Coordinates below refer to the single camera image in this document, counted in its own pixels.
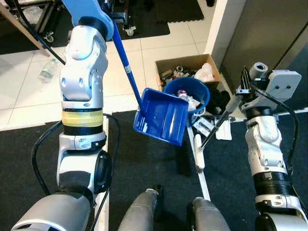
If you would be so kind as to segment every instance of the black carpet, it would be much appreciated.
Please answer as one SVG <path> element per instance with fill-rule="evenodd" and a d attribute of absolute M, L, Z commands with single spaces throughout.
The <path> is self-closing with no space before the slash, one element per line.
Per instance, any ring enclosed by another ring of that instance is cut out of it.
<path fill-rule="evenodd" d="M 167 23 L 156 22 L 155 5 L 148 11 L 144 9 L 144 0 L 130 0 L 130 15 L 136 30 L 133 36 L 128 36 L 122 30 L 122 24 L 118 24 L 119 33 L 122 39 L 138 39 L 151 36 L 170 34 Z M 123 10 L 123 6 L 116 6 L 116 10 Z M 46 25 L 45 31 L 53 31 L 54 41 L 48 43 L 51 47 L 63 47 L 68 43 L 68 32 L 72 30 L 71 15 L 63 7 L 57 18 L 51 19 Z M 0 18 L 0 54 L 37 50 L 17 28 L 4 18 Z"/>
<path fill-rule="evenodd" d="M 204 19 L 197 0 L 155 0 L 155 4 L 159 23 Z"/>
<path fill-rule="evenodd" d="M 138 194 L 154 184 L 162 184 L 166 193 L 166 215 L 155 223 L 155 231 L 186 230 L 186 206 L 201 195 L 198 177 L 188 137 L 183 147 L 154 140 L 132 129 L 135 112 L 114 114 L 122 126 L 115 178 L 110 197 L 110 230 L 116 230 L 127 208 Z M 300 136 L 294 155 L 294 183 L 303 201 L 308 204 L 308 129 L 307 114 L 298 114 Z M 45 126 L 0 132 L 0 227 L 12 225 L 41 197 L 43 191 L 35 179 L 30 164 L 32 145 L 40 134 L 54 123 Z M 290 116 L 281 116 L 282 152 L 292 142 L 293 123 Z M 232 123 L 232 141 L 213 139 L 205 150 L 205 177 L 211 199 L 221 210 L 231 230 L 254 230 L 257 212 L 255 191 L 247 161 L 244 123 Z M 58 158 L 58 132 L 52 134 L 38 152 L 38 165 L 47 185 L 56 190 L 55 174 Z M 109 124 L 109 153 L 114 149 L 116 127 Z"/>

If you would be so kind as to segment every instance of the dustpan handle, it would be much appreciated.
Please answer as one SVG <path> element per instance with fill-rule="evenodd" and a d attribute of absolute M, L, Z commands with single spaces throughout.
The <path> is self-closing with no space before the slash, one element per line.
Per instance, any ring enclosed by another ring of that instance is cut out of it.
<path fill-rule="evenodd" d="M 115 22 L 114 22 L 114 28 L 115 28 L 115 30 L 114 30 L 114 35 L 113 35 L 112 39 L 113 39 L 113 41 L 115 43 L 116 50 L 119 53 L 120 59 L 122 61 L 124 69 L 126 71 L 129 83 L 130 83 L 131 87 L 133 88 L 135 97 L 136 97 L 137 102 L 139 104 L 139 108 L 142 111 L 141 97 L 139 95 L 138 88 L 137 88 L 137 85 L 136 85 L 133 73 L 131 71 L 131 68 L 130 68 L 130 65 L 129 65 L 129 62 L 128 62 L 128 59 L 127 59 L 127 56 L 126 56 L 126 53 L 125 53 L 125 50 L 124 50 L 124 47 L 123 47 L 123 44 L 122 44 L 122 40 L 121 40 L 119 31 L 117 29 L 117 26 L 116 26 Z"/>

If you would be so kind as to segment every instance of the cardboard box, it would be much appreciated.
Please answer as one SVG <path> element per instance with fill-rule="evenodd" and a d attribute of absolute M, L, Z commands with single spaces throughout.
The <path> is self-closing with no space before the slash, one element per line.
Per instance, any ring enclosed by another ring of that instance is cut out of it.
<path fill-rule="evenodd" d="M 160 76 L 167 70 L 173 69 L 176 66 L 183 66 L 191 70 L 199 70 L 205 63 L 209 63 L 212 66 L 213 75 L 215 78 L 215 80 L 206 82 L 205 84 L 217 87 L 218 83 L 220 82 L 220 74 L 217 70 L 214 60 L 212 59 L 210 54 L 201 54 L 201 55 L 187 56 L 176 59 L 165 59 L 156 61 L 156 66 L 158 70 L 157 84 L 159 90 L 160 91 L 163 90 Z"/>

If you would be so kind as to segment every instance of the white tile floor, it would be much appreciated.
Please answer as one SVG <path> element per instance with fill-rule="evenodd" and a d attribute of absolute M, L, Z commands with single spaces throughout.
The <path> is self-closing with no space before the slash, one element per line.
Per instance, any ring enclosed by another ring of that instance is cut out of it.
<path fill-rule="evenodd" d="M 170 34 L 123 41 L 139 92 L 158 89 L 156 60 L 202 54 L 215 8 L 198 0 L 205 19 L 169 23 Z M 54 48 L 64 58 L 65 47 Z M 137 102 L 113 42 L 107 42 L 108 70 L 103 78 L 104 110 L 128 111 Z M 0 55 L 0 129 L 20 127 L 61 119 L 58 78 L 63 67 L 58 64 L 52 81 L 38 79 L 43 66 L 51 60 L 40 51 Z"/>

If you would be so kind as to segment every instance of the tape roll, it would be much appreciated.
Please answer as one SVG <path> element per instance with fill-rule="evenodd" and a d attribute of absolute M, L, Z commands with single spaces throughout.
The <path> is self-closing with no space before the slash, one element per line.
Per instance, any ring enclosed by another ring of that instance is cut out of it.
<path fill-rule="evenodd" d="M 268 66 L 266 66 L 264 63 L 257 62 L 249 70 L 250 79 L 263 78 L 267 71 Z"/>
<path fill-rule="evenodd" d="M 103 110 L 94 112 L 62 111 L 62 123 L 70 127 L 98 127 L 103 124 Z"/>

